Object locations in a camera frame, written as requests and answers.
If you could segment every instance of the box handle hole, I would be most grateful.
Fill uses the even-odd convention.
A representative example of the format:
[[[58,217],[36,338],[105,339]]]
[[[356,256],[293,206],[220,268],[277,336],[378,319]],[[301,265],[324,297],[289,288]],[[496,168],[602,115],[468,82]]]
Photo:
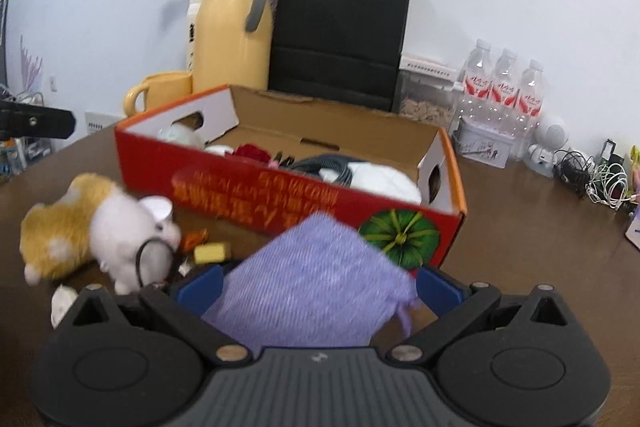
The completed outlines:
[[[204,125],[204,116],[200,111],[196,111],[172,122],[172,124],[174,123],[179,123],[189,129],[198,130]]]
[[[433,203],[440,191],[440,166],[436,165],[429,174],[429,203]]]
[[[310,138],[303,138],[300,140],[300,143],[305,143],[308,145],[316,145],[317,147],[324,147],[325,149],[329,149],[332,151],[339,151],[340,147],[337,146],[335,143],[327,143],[327,142],[321,142],[318,140],[311,140]]]

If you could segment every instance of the white cable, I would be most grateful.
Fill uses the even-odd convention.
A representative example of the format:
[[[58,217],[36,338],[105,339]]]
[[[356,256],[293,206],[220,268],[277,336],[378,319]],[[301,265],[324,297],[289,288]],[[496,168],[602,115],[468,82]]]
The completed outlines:
[[[598,165],[587,183],[587,195],[593,203],[606,204],[610,208],[618,210],[625,201],[635,201],[636,196],[626,197],[629,187],[626,172],[622,165],[618,165],[616,172],[611,171],[613,165]],[[620,190],[620,196],[614,197],[616,189]]]

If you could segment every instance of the black paper bag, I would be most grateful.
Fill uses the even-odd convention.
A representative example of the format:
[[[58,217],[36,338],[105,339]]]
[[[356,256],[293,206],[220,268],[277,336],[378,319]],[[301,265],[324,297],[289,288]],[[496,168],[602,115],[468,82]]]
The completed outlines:
[[[278,0],[269,88],[390,110],[409,0]]]

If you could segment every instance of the plastic water bottle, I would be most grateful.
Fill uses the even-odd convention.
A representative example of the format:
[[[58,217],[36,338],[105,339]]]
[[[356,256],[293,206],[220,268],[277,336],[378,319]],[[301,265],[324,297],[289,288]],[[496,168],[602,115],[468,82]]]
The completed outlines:
[[[491,44],[478,39],[476,48],[460,71],[458,81],[462,84],[464,93],[458,100],[451,131],[458,127],[462,116],[468,116],[479,123],[488,121],[488,97],[491,90],[490,50]]]
[[[515,141],[510,155],[514,160],[520,161],[524,157],[538,123],[538,115],[545,96],[545,81],[542,72],[542,64],[532,60],[529,68],[522,73],[513,129]]]
[[[508,120],[516,105],[518,84],[513,75],[517,58],[516,52],[505,48],[492,74],[488,124],[498,130],[503,130],[503,122]]]

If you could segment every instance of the wooden table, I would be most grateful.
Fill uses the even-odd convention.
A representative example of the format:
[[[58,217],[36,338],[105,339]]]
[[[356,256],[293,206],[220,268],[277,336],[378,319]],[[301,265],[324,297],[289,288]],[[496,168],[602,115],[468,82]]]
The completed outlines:
[[[485,280],[504,293],[554,285],[609,364],[612,388],[597,425],[640,425],[640,252],[623,237],[626,216],[578,201],[523,165],[502,171],[461,160],[460,169],[469,217],[443,268],[463,282]],[[24,283],[20,221],[35,203],[55,201],[76,174],[87,171],[120,181],[112,130],[80,140],[0,189],[0,426],[40,425],[28,399],[28,374],[50,334],[54,287]],[[267,241],[183,210],[176,220],[185,229],[209,227],[240,255]],[[93,265],[67,283],[79,289],[97,281],[106,282]]]

